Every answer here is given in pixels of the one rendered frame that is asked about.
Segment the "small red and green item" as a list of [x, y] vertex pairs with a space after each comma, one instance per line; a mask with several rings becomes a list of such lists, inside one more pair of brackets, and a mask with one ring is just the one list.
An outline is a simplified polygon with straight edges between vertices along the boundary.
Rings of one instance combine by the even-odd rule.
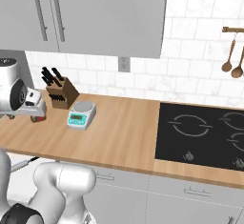
[[46, 119], [47, 119], [46, 116], [31, 116], [30, 117], [31, 122], [33, 122], [33, 123], [44, 121]]

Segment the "white and teal kitchen scale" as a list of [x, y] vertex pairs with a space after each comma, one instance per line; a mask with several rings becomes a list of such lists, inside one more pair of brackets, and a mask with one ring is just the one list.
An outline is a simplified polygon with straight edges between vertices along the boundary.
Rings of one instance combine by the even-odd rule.
[[67, 127], [73, 130], [85, 131], [91, 124], [96, 114], [95, 104], [91, 101], [78, 101], [71, 108]]

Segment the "wooden hanging spoon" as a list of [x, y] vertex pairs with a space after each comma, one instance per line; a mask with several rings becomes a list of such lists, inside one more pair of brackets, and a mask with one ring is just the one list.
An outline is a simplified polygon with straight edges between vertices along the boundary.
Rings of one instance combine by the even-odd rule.
[[232, 64], [231, 64], [231, 56], [234, 50], [234, 45], [235, 45], [235, 39], [236, 39], [236, 34], [234, 35], [234, 40], [231, 44], [231, 48], [230, 48], [230, 53], [229, 53], [229, 57], [226, 63], [224, 63], [222, 65], [221, 70], [223, 70], [224, 72], [230, 71], [232, 69]]
[[242, 49], [241, 58], [240, 58], [238, 66], [232, 70], [233, 78], [239, 78], [243, 74], [243, 70], [241, 68], [243, 60], [244, 60], [244, 48]]

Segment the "open white drawer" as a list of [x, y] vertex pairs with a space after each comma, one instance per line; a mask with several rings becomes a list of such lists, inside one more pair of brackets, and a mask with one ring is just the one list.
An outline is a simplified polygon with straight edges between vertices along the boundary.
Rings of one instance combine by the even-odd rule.
[[28, 203], [37, 190], [32, 179], [33, 173], [41, 163], [46, 162], [53, 162], [53, 159], [38, 158], [26, 167], [11, 173], [7, 200]]

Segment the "wide grey drawer front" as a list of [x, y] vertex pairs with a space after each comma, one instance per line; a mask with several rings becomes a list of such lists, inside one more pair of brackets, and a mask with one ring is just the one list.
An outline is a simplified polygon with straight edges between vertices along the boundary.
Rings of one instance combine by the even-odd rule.
[[[212, 197], [184, 193], [185, 188], [198, 191], [205, 190], [207, 193], [211, 193]], [[182, 208], [200, 209], [207, 207], [238, 210], [244, 208], [244, 190], [229, 187], [150, 175], [149, 192], [162, 197], [167, 204], [175, 204]]]

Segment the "grey base cupboard door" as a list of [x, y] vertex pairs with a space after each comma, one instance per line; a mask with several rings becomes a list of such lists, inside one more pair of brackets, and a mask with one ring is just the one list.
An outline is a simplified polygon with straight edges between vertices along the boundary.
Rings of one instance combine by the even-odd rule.
[[129, 188], [96, 184], [84, 196], [97, 224], [145, 224], [147, 194]]
[[237, 222], [241, 210], [227, 208], [182, 208], [167, 204], [162, 197], [150, 193], [147, 200], [146, 224], [228, 224], [229, 218]]

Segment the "wooden knife block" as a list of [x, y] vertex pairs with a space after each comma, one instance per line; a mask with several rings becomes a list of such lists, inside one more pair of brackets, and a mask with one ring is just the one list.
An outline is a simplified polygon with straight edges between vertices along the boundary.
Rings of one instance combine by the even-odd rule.
[[65, 77], [63, 81], [60, 81], [61, 87], [58, 87], [55, 82], [46, 87], [46, 90], [51, 98], [52, 106], [56, 109], [68, 110], [76, 98], [79, 96], [79, 92], [73, 86], [68, 77]]

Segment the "black hob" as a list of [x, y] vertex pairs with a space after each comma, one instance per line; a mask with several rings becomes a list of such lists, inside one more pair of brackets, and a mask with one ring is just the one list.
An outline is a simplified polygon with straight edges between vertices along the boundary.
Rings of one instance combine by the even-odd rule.
[[244, 161], [244, 111], [162, 102], [154, 157], [244, 172], [235, 165]]

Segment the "wide grey cupboard door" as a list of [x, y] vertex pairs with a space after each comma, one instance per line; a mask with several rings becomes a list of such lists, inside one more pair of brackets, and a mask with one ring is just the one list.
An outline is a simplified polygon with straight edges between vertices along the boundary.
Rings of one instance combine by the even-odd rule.
[[59, 0], [65, 42], [63, 53], [158, 58], [167, 0]]

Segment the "wooden wall rail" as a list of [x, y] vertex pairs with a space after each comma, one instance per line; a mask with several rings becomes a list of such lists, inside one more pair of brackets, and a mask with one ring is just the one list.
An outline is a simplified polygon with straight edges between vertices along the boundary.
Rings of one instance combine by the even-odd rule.
[[222, 32], [237, 32], [237, 33], [244, 33], [244, 28], [230, 28], [230, 27], [223, 27]]

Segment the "grey wall socket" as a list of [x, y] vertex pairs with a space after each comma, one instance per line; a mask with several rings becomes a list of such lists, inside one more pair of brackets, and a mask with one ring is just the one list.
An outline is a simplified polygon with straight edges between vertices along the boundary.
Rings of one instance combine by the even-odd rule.
[[119, 57], [118, 58], [118, 70], [121, 72], [130, 72], [131, 71], [130, 57]]

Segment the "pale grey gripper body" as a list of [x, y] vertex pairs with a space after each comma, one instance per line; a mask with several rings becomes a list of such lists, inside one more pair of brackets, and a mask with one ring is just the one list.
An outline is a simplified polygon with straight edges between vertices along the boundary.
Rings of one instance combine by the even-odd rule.
[[29, 115], [29, 116], [45, 116], [47, 111], [46, 102], [43, 98], [40, 98], [36, 104], [31, 105], [30, 101], [26, 101], [16, 111], [3, 111], [0, 110], [0, 114], [12, 114], [12, 115]]

